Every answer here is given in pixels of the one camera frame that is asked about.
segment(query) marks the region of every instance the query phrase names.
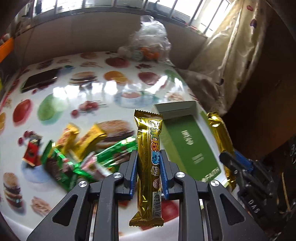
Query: metal screw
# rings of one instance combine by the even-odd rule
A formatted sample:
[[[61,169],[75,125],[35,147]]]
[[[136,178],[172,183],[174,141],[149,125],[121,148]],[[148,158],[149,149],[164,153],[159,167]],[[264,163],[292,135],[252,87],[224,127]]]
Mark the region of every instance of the metal screw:
[[[87,186],[87,181],[81,181],[80,183],[78,183],[78,186],[84,188],[85,186]]]
[[[184,172],[177,172],[176,176],[179,178],[185,177],[185,173]]]
[[[211,185],[214,186],[214,187],[218,187],[219,182],[217,180],[211,180]]]
[[[120,172],[116,172],[116,173],[113,174],[113,177],[114,178],[121,178],[122,174]]]

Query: open cardboard box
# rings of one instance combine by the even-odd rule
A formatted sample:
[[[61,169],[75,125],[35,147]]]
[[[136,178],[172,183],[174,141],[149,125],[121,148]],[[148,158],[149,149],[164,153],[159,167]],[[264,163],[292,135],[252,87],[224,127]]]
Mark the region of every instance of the open cardboard box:
[[[163,116],[161,146],[180,171],[196,180],[228,184],[206,112],[197,101],[155,104],[152,112]]]

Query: barcode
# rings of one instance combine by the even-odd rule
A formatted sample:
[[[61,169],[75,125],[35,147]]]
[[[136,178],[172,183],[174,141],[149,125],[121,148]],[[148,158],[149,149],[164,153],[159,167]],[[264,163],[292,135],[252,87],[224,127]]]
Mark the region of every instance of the barcode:
[[[153,216],[161,216],[161,199],[158,192],[153,192]]]

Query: fruit print tablecloth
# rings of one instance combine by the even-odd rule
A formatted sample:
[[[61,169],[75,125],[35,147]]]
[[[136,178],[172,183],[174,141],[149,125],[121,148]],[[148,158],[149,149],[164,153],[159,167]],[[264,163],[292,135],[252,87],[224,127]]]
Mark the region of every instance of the fruit print tablecloth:
[[[21,93],[28,77],[57,67],[61,70],[54,84]],[[95,122],[102,123],[108,130],[99,145],[104,149],[135,135],[135,108],[151,111],[156,103],[195,99],[172,67],[125,60],[111,52],[82,53],[32,64],[13,80],[0,105],[0,211],[21,240],[66,194],[40,163],[29,167],[22,161],[30,132],[42,136],[41,155],[47,142],[57,140],[69,122],[80,128],[79,136]],[[211,146],[218,157],[216,143]],[[218,180],[225,182],[223,173]],[[124,240],[144,230],[128,226],[136,210],[136,197],[120,203],[119,232]],[[168,227],[174,229],[170,225],[178,229],[177,222],[172,222],[178,217],[178,202],[164,201],[163,217],[167,221],[164,232]]]

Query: orange container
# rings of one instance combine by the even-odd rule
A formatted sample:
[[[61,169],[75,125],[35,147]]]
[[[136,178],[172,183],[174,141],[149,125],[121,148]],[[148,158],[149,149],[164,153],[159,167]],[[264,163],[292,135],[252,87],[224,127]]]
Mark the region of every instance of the orange container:
[[[0,46],[0,63],[13,50],[13,42],[14,42],[13,38],[10,38]]]

